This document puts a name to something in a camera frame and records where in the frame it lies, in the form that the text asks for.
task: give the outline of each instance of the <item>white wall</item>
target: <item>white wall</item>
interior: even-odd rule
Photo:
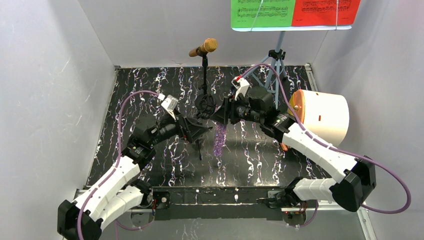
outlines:
[[[52,240],[88,176],[114,67],[77,0],[0,1],[1,239]]]
[[[409,185],[412,205],[370,215],[379,239],[424,238],[424,2],[362,0],[353,29],[328,32],[314,76],[322,92],[342,94],[350,126],[342,149],[366,154]],[[403,206],[402,187],[382,170],[370,206]]]
[[[251,65],[274,49],[278,32],[236,32],[230,0],[79,0],[114,65],[200,66],[189,51],[206,38],[218,49],[210,66]],[[286,65],[312,63],[327,31],[288,32]]]

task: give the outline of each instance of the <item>purple glitter strip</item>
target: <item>purple glitter strip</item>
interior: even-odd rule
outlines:
[[[222,125],[219,122],[216,122],[215,127],[215,140],[213,141],[213,155],[216,157],[221,156],[223,153],[223,146],[225,143],[227,134],[227,125]]]

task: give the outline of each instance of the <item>marble pattern surface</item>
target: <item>marble pattern surface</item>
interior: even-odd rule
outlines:
[[[230,90],[231,79],[243,73],[247,67],[209,67],[207,79],[209,91],[220,105]],[[256,71],[265,81],[268,69]],[[287,97],[297,89],[310,89],[303,66],[286,66],[288,80],[283,83]],[[248,80],[257,85],[254,78]],[[94,184],[116,160],[117,119],[121,103],[132,92],[152,90],[179,99],[178,110],[186,116],[197,112],[194,101],[203,82],[202,67],[122,68],[111,95],[103,129],[98,140],[94,160],[87,179],[87,186]],[[280,98],[280,108],[285,104]],[[137,123],[151,127],[164,116],[159,101],[144,94],[133,97],[124,110],[122,143],[125,145]],[[261,132],[259,125],[241,121],[228,125],[222,155],[214,156],[214,127],[201,141],[202,161],[195,144],[172,137],[155,146],[156,156],[141,171],[140,178],[153,186],[237,187],[237,186],[285,186],[293,178],[327,178],[329,175],[318,165],[294,149],[284,152],[277,141]]]

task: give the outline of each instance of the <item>red sheet music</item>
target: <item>red sheet music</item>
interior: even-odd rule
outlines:
[[[337,25],[351,25],[355,21],[361,0],[338,0]],[[293,27],[335,26],[336,0],[296,0]]]

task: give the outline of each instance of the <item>microphone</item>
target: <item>microphone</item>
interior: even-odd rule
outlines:
[[[191,50],[188,55],[190,57],[202,56],[215,51],[218,47],[218,42],[215,38],[208,38],[202,45]]]

